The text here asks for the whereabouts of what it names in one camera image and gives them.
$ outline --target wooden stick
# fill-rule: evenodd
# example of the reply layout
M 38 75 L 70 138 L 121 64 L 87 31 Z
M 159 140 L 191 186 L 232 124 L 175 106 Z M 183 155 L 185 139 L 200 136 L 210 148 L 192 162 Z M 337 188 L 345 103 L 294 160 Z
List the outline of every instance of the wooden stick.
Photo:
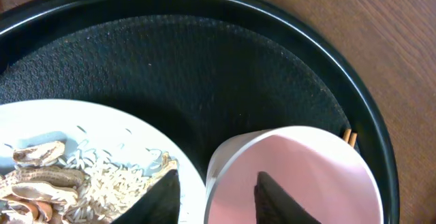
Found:
M 349 136 L 352 134 L 352 130 L 351 129 L 346 129 L 345 133 L 343 134 L 343 140 L 345 140 L 345 142 L 348 143 L 349 141 Z
M 356 145 L 356 138 L 357 138 L 357 133 L 352 133 L 352 134 L 351 134 L 351 137 L 350 137 L 350 139 L 349 139 L 349 142 L 348 142 L 348 144 L 349 144 L 352 148 L 354 148 L 354 145 Z

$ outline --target round black tray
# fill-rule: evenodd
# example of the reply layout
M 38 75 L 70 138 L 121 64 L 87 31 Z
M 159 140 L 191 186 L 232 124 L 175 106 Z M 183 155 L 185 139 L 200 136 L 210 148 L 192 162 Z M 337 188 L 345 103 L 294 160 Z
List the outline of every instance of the round black tray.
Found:
M 83 99 L 170 136 L 203 177 L 233 135 L 311 125 L 358 132 L 385 223 L 399 222 L 388 131 L 356 72 L 260 0 L 35 0 L 0 17 L 0 103 Z

